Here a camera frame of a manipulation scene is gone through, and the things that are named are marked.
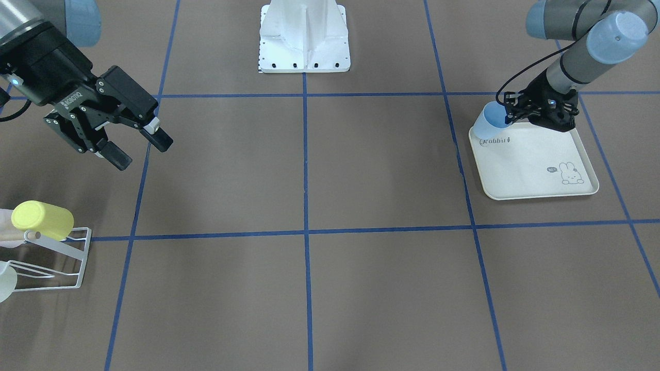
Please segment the light blue cup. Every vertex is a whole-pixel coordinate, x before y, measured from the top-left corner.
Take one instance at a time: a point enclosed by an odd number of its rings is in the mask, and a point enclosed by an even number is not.
[[[509,125],[505,123],[505,119],[506,108],[495,101],[489,102],[484,106],[484,109],[481,110],[481,114],[479,114],[475,125],[472,127],[472,132],[479,139],[493,139],[497,134],[502,132],[502,130],[509,127]]]

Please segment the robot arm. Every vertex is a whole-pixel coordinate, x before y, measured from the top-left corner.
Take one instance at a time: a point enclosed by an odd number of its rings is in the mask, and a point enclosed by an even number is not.
[[[0,0],[0,74],[28,101],[55,108],[44,121],[60,137],[120,170],[132,159],[108,140],[108,123],[135,128],[167,151],[173,140],[160,128],[158,102],[117,66],[99,77],[91,69],[92,62],[31,2]],[[0,106],[8,99],[0,91]]]
[[[660,0],[540,0],[527,31],[537,38],[574,40],[550,67],[518,93],[506,92],[506,124],[521,119],[557,131],[575,127],[578,91],[632,57],[658,23]]]

